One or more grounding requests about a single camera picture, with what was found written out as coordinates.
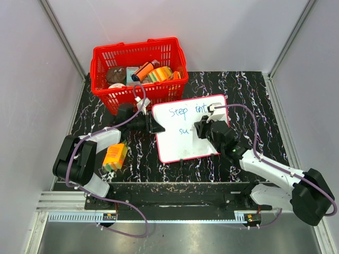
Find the pink framed whiteboard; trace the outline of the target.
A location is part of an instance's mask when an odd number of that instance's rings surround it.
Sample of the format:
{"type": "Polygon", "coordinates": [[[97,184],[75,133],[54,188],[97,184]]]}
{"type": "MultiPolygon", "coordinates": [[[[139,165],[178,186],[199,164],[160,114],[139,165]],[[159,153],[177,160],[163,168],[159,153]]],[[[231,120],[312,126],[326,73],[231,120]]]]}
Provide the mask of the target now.
{"type": "Polygon", "coordinates": [[[194,123],[199,122],[203,116],[210,116],[208,107],[215,103],[226,105],[226,97],[218,94],[160,103],[152,107],[154,119],[165,128],[164,132],[156,134],[159,159],[162,163],[217,154],[208,140],[198,138],[194,127],[194,123]]]}

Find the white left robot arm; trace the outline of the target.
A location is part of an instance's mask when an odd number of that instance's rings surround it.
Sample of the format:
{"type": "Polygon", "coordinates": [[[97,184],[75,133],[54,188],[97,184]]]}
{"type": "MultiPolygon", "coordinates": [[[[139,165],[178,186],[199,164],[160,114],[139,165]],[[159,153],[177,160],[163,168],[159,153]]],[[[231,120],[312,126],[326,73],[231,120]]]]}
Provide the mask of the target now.
{"type": "Polygon", "coordinates": [[[52,168],[56,177],[68,179],[76,186],[97,196],[96,203],[103,209],[110,209],[115,202],[112,188],[95,172],[96,155],[124,141],[130,131],[145,131],[151,134],[165,131],[151,114],[151,111],[138,113],[130,103],[119,106],[114,116],[113,126],[97,131],[96,135],[68,135],[64,138],[52,168]]]}

